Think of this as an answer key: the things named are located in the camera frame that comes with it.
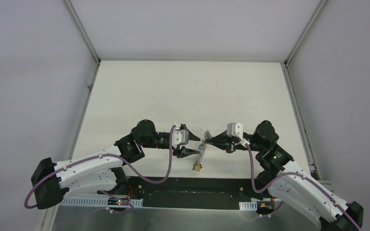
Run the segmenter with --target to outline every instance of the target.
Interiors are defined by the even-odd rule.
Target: cable connector
[[[245,138],[243,138],[243,139],[240,140],[240,142],[238,144],[241,144],[241,145],[243,145],[243,147],[246,147],[250,143]]]

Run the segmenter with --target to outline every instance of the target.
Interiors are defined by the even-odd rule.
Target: metal frame
[[[311,150],[311,146],[310,146],[310,143],[309,143],[309,140],[308,140],[307,132],[306,132],[304,121],[303,121],[303,116],[302,116],[302,113],[301,113],[300,103],[299,103],[298,97],[296,95],[294,83],[293,83],[293,81],[291,79],[291,76],[290,76],[290,73],[289,73],[290,63],[292,62],[292,60],[293,60],[294,56],[296,55],[297,51],[299,50],[299,48],[305,42],[305,39],[307,38],[308,34],[310,33],[311,28],[314,26],[316,20],[318,19],[318,17],[322,13],[322,11],[325,9],[325,7],[326,7],[326,5],[329,1],[330,0],[320,0],[319,1],[316,9],[314,10],[313,14],[311,15],[309,21],[307,22],[306,26],[304,27],[304,30],[300,34],[299,38],[297,39],[296,43],[294,44],[293,49],[291,50],[291,52],[289,53],[288,58],[285,61],[283,61],[283,60],[249,60],[249,59],[206,60],[206,59],[198,59],[198,58],[197,59],[104,59],[104,60],[107,60],[107,61],[205,61],[205,62],[210,61],[210,62],[281,63],[281,68],[283,70],[283,74],[284,74],[284,77],[285,77],[286,86],[288,88],[291,104],[293,106],[294,114],[295,114],[295,117],[296,117],[297,126],[299,127],[300,136],[302,138],[302,143],[303,143],[303,146],[304,146],[305,154],[307,156],[308,163],[309,163],[309,166],[310,166],[310,171],[312,173],[316,174],[316,176],[318,177],[318,180],[320,180],[319,182],[322,185],[324,185],[330,191],[332,191],[333,188],[332,188],[331,182],[321,180],[320,172],[317,169],[317,166],[315,164],[315,158],[314,158],[314,155],[313,155],[313,152]],[[84,102],[83,111],[81,113],[81,116],[79,117],[76,135],[75,135],[73,143],[72,143],[72,145],[69,149],[68,158],[71,159],[71,157],[73,156],[74,149],[76,147],[77,139],[78,139],[80,129],[81,129],[81,126],[82,126],[82,123],[83,123],[83,119],[84,119],[84,116],[85,116],[85,113],[86,113],[86,110],[87,110],[87,106],[89,104],[90,96],[91,96],[92,89],[93,89],[93,86],[94,86],[94,83],[95,83],[95,80],[96,80],[96,77],[97,77],[97,73],[98,73],[98,70],[99,70],[99,67],[100,67],[101,59],[98,56],[98,54],[97,54],[97,52],[96,52],[96,50],[95,50],[95,48],[94,48],[94,46],[91,42],[86,30],[84,29],[84,26],[83,26],[83,24],[82,24],[82,22],[81,22],[81,20],[78,16],[74,6],[72,4],[72,0],[62,0],[62,2],[64,3],[64,6],[65,6],[67,12],[70,15],[70,18],[73,21],[73,24],[75,25],[76,30],[80,34],[81,39],[83,40],[84,44],[87,47],[87,50],[90,52],[90,54],[91,54],[91,56],[94,59],[95,64],[96,64],[96,68],[94,70],[91,83],[90,83],[90,85],[87,86],[88,94],[87,94],[87,98]],[[55,218],[56,218],[58,207],[59,207],[59,205],[42,211],[41,217],[40,217],[40,219],[38,221],[38,224],[36,226],[36,230],[51,231],[53,229],[53,225],[54,225],[54,221],[55,221]]]

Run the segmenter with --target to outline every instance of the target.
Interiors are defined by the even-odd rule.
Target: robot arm
[[[269,194],[286,202],[311,220],[322,231],[357,230],[345,211],[358,226],[362,226],[363,208],[357,202],[348,203],[318,183],[294,161],[278,144],[279,136],[269,121],[259,124],[252,135],[243,133],[240,123],[228,124],[222,134],[206,140],[207,144],[232,153],[236,150],[258,151],[256,160],[262,171],[253,179],[252,186],[258,198]]]
[[[37,208],[55,206],[64,198],[76,194],[125,190],[126,182],[121,179],[126,177],[120,167],[143,158],[143,147],[175,147],[172,155],[182,158],[198,153],[182,146],[188,144],[189,140],[200,141],[200,138],[192,134],[185,124],[172,131],[170,144],[169,132],[156,132],[152,121],[142,120],[130,134],[96,153],[55,163],[51,158],[43,159],[31,178],[34,187],[40,182],[34,190]]]

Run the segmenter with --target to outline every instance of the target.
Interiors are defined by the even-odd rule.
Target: white table
[[[263,120],[272,122],[278,144],[309,172],[284,76],[277,63],[103,61],[80,130],[73,158],[107,147],[130,133],[142,119],[169,132],[185,123],[195,135],[213,136],[239,122],[252,134]],[[197,149],[200,142],[190,141]],[[165,176],[168,150],[144,149],[133,166],[145,176]],[[227,154],[208,146],[200,172],[194,156],[174,157],[171,177],[250,178],[249,155]],[[255,174],[263,169],[255,161]],[[128,176],[135,173],[124,167]]]

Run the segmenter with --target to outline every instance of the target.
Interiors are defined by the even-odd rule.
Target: table surface
[[[191,132],[213,136],[232,122],[252,134],[263,120],[272,122],[278,144],[309,172],[283,72],[277,63],[102,61],[73,158],[113,144],[143,119],[157,131],[185,123]],[[200,142],[190,141],[197,149]],[[168,150],[144,149],[133,166],[143,175],[165,176]],[[202,170],[192,171],[194,156],[173,159],[172,177],[250,178],[249,155],[227,154],[208,146]],[[263,169],[255,162],[255,175]],[[124,167],[127,176],[135,173]]]

